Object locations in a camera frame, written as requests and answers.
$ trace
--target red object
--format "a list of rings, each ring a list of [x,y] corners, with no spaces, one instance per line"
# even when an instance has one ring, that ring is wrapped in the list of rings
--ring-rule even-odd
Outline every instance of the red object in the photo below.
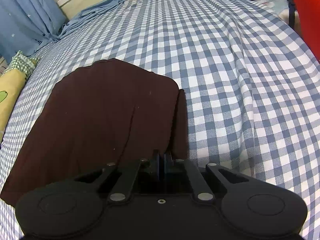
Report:
[[[320,0],[294,0],[302,37],[317,60],[320,60]]]

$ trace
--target folded cloth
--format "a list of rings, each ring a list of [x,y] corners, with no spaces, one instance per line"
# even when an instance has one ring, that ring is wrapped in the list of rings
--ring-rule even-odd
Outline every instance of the folded cloth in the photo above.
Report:
[[[76,16],[74,16],[67,24],[64,25],[59,39],[64,38],[75,30],[81,28],[83,25],[95,19],[97,16],[104,14],[125,0],[103,0],[97,4],[89,6],[88,8],[79,12]]]
[[[0,76],[0,142],[20,91],[33,73],[38,61],[39,58],[28,58],[18,51]]]
[[[64,77],[18,154],[0,194],[15,206],[26,192],[166,150],[186,158],[187,109],[174,80],[117,60]]]

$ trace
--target round pad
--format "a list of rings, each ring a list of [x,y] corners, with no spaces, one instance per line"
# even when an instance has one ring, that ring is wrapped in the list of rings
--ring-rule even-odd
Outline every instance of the round pad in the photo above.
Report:
[[[25,233],[63,238],[90,229],[102,210],[101,199],[88,184],[57,182],[23,195],[16,217]]]
[[[234,227],[259,237],[297,233],[308,212],[295,193],[261,182],[232,185],[222,199],[221,211]]]

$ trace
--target mattress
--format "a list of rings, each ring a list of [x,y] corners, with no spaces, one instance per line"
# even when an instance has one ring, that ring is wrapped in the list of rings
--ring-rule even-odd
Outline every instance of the mattress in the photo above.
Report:
[[[115,57],[185,90],[190,159],[299,194],[308,206],[301,235],[319,238],[320,66],[266,7],[127,0],[36,56],[1,144],[0,189],[54,85],[78,67]],[[22,235],[14,209],[0,200],[0,239]]]

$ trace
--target screw head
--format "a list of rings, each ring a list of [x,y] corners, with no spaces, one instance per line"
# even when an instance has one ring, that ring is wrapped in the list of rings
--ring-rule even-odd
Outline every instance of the screw head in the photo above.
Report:
[[[109,197],[112,201],[123,201],[125,199],[125,195],[122,193],[113,193]]]
[[[165,201],[165,199],[158,199],[158,203],[159,204],[164,204],[164,203],[166,203],[166,201]]]
[[[197,197],[202,201],[209,201],[213,199],[213,195],[207,192],[200,193]]]

